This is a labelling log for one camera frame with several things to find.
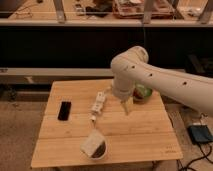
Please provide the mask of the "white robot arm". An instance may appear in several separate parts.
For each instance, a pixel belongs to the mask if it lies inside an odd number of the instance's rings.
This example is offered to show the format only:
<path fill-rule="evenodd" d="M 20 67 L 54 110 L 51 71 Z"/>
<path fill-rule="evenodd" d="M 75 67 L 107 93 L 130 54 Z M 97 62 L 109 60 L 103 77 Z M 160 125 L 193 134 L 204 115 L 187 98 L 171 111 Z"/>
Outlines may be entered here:
<path fill-rule="evenodd" d="M 115 97 L 127 101 L 139 83 L 213 117 L 213 78 L 155 67 L 148 59 L 147 51 L 141 46 L 134 46 L 112 59 Z"/>

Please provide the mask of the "translucent yellow tool tip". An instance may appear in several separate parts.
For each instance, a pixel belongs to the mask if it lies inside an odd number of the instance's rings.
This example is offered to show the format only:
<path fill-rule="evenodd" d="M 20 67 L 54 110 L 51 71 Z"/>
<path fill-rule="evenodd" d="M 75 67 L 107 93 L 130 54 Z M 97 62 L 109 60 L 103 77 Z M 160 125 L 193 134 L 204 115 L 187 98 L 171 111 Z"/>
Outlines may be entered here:
<path fill-rule="evenodd" d="M 131 99 L 128 99 L 127 101 L 122 103 L 122 106 L 124 108 L 125 114 L 129 115 L 132 111 L 133 101 Z"/>

